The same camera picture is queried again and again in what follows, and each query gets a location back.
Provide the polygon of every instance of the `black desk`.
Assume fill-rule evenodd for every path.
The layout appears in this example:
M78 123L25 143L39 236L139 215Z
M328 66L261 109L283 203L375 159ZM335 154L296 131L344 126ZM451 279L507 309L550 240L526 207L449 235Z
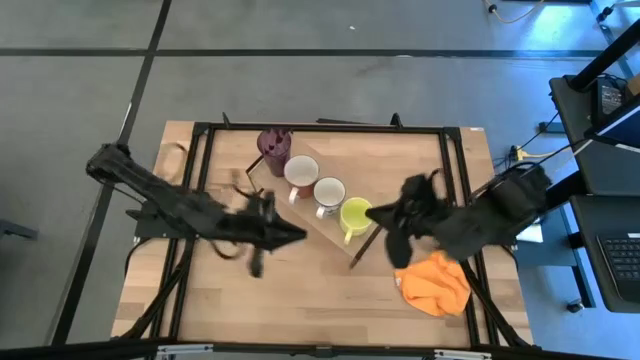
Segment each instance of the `black desk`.
M564 78L551 79L549 84L569 141L583 139L591 126L590 94L572 90ZM550 208L565 203L570 195L640 196L640 154L594 141L576 156L576 162L579 170L549 189Z
M596 240L602 233L640 232L640 198L572 196L569 201L605 306L613 312L640 313L640 304L622 300L616 293Z

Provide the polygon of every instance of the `white mug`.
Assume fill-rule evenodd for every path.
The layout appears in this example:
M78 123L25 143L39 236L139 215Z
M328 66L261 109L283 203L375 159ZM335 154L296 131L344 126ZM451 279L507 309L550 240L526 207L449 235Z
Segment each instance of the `white mug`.
M334 177L326 177L318 180L313 189L313 197L318 204L316 216L319 219L331 215L340 209L347 191L342 181Z
M297 198L313 195L313 184L318 180L320 168L311 156L294 156L284 165L284 178L291 185L289 203L294 204Z

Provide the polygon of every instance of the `mug handle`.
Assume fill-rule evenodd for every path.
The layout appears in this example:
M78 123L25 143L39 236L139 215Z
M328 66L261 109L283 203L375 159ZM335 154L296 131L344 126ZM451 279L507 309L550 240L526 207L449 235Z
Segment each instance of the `mug handle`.
M347 233L344 236L344 244L345 245L349 245L349 242L351 241L351 236L353 236L353 229L349 229L349 231L347 231Z
M316 217L318 219L324 218L324 212L327 210L324 206L318 206L318 211L316 211Z
M291 192L289 193L289 204L293 205L296 203L296 198L298 197L298 191L300 191L300 189L298 189L297 187L294 187L293 189L291 189Z

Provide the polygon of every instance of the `yellow mug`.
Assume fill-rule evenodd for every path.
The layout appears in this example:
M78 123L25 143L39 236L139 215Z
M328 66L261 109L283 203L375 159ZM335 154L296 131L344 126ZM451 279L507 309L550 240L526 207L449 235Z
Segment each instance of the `yellow mug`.
M351 198L345 201L340 208L340 227L344 231L344 243L349 245L352 236L362 235L371 225L371 219L364 212L371 204L363 198Z

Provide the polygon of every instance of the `mug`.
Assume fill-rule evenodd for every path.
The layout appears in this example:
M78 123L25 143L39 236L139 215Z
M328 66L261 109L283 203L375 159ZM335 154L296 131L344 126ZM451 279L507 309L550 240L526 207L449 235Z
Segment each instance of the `mug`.
M340 227L345 233L345 245L349 245L352 236L364 234L371 225L371 219L364 214L370 207L371 204L363 198L350 198L342 204Z
M319 219L325 215L331 215L340 209L340 204L344 200L346 190L342 181L334 177L326 177L318 180L313 188L313 197L318 203L316 216Z
M284 178L291 185L289 203L294 204L297 198L313 195L313 184L318 180L320 168L311 156L294 156L284 166Z

